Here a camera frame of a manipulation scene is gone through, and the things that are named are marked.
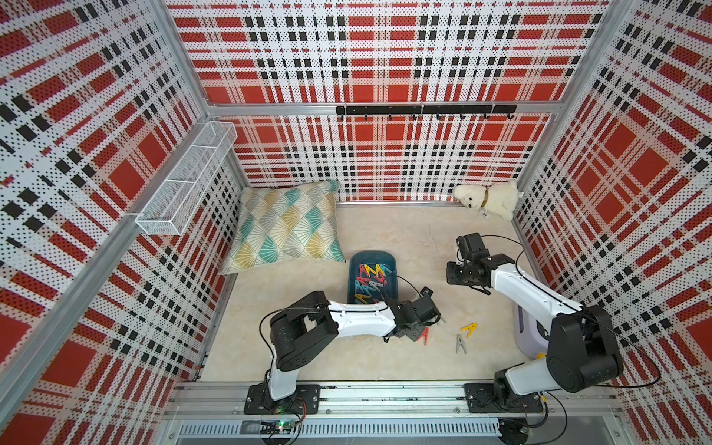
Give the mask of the red clothespin bottom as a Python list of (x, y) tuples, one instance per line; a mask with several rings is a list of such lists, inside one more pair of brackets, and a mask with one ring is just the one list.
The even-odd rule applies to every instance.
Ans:
[(428, 344), (428, 335), (429, 335), (429, 328), (426, 327), (419, 337), (419, 339), (423, 339), (423, 344), (425, 346)]

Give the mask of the grey clothespin bottom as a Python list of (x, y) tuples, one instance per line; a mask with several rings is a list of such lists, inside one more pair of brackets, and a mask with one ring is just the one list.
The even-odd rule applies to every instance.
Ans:
[(467, 354), (467, 347), (465, 346), (465, 341), (461, 335), (456, 336), (455, 353)]

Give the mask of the teal plastic storage box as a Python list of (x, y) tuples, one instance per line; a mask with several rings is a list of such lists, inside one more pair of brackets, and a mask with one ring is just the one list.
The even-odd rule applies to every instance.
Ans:
[(376, 304), (399, 299), (397, 262), (382, 250), (363, 250), (350, 259), (348, 304)]

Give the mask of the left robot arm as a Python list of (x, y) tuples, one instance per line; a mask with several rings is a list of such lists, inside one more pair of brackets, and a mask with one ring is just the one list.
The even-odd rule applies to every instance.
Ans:
[(270, 334), (262, 336), (271, 351), (266, 378), (269, 397), (281, 401), (297, 391), (300, 369), (311, 363), (335, 339), (345, 337), (407, 337), (417, 341), (441, 320), (441, 312), (425, 287), (416, 300), (385, 300), (345, 304), (313, 291), (287, 308), (271, 313)]

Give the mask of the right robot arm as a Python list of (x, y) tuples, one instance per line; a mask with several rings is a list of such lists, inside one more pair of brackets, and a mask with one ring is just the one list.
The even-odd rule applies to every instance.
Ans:
[(543, 391), (577, 393), (618, 378), (623, 357), (611, 316), (598, 306), (583, 306), (545, 287), (505, 254), (491, 254), (479, 233), (456, 239), (458, 260), (446, 267), (450, 285), (503, 294), (548, 333), (543, 359), (501, 370), (493, 390), (501, 401)]

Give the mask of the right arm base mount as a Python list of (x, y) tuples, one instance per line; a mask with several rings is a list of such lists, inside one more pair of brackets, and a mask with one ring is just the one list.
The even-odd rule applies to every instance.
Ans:
[(505, 378), (505, 371), (495, 373), (493, 381), (464, 385), (465, 401), (470, 413), (544, 413), (537, 393), (519, 396)]

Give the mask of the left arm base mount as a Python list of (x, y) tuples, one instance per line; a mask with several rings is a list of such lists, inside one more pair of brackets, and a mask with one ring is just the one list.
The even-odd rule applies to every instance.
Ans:
[(318, 413), (321, 387), (319, 385), (298, 385), (294, 394), (274, 400), (266, 383), (250, 386), (244, 404), (245, 415), (276, 415), (279, 410), (315, 415)]

